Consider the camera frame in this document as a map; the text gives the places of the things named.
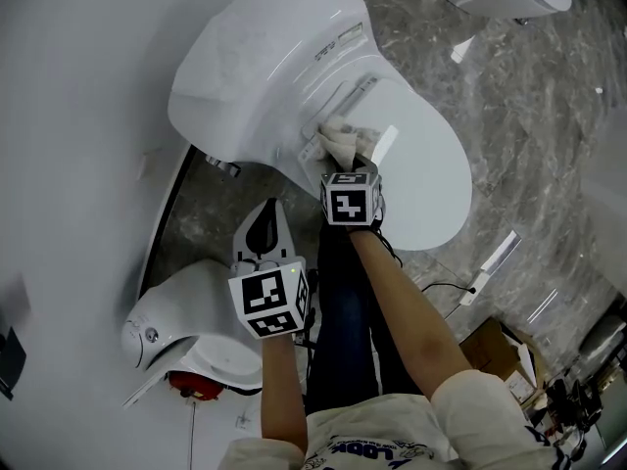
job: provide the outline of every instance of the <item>white t-shirt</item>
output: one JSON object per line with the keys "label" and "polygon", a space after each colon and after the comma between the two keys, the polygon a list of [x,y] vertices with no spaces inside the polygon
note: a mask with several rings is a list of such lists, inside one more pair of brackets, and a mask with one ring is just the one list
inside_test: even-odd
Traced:
{"label": "white t-shirt", "polygon": [[527,425],[496,376],[463,371],[431,402],[393,394],[308,417],[307,456],[269,439],[231,443],[220,470],[403,470],[570,468],[569,459]]}

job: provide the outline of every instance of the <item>shirt sleeve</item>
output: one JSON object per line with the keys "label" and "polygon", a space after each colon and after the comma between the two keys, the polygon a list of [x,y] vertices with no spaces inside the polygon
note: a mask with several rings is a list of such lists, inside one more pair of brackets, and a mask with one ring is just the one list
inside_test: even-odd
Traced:
{"label": "shirt sleeve", "polygon": [[438,423],[472,470],[566,470],[570,460],[525,419],[497,376],[463,371],[445,381],[431,399]]}
{"label": "shirt sleeve", "polygon": [[218,470],[297,470],[305,456],[296,446],[272,439],[240,439],[232,442]]}

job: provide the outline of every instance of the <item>marble floor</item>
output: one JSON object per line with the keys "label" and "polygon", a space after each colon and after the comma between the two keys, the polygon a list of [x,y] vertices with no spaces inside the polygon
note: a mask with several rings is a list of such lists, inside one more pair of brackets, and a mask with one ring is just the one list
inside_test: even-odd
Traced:
{"label": "marble floor", "polygon": [[[428,297],[460,340],[495,315],[532,336],[558,372],[616,294],[593,268],[594,233],[579,178],[603,117],[627,104],[624,1],[573,0],[569,12],[527,25],[472,17],[446,0],[365,2],[381,51],[449,121],[472,171],[472,205],[460,233],[436,249],[399,253],[405,271],[419,287],[467,284],[515,230],[521,244],[472,306],[458,306],[452,288],[434,287]],[[463,57],[453,54],[470,39]],[[230,264],[237,225],[268,197],[282,200],[297,251],[314,264],[321,223],[314,198],[272,168],[243,164],[232,178],[197,155],[150,285],[198,259]]]}

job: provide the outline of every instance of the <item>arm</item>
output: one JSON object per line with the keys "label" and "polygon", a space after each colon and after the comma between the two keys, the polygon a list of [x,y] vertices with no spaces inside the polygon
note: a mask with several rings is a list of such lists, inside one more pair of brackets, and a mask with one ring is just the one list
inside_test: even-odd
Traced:
{"label": "arm", "polygon": [[431,399],[448,378],[472,369],[449,326],[372,232],[352,232],[405,369]]}
{"label": "arm", "polygon": [[307,453],[307,419],[289,334],[263,340],[262,437],[285,441]]}

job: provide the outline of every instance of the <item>toilet seat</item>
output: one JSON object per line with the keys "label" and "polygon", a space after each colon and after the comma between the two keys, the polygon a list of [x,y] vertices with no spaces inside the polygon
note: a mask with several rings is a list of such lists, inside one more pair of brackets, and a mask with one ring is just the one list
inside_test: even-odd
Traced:
{"label": "toilet seat", "polygon": [[379,165],[393,247],[420,251],[448,242],[463,226],[472,198],[470,167],[458,138],[435,108],[408,86],[379,79],[346,122],[399,133]]}

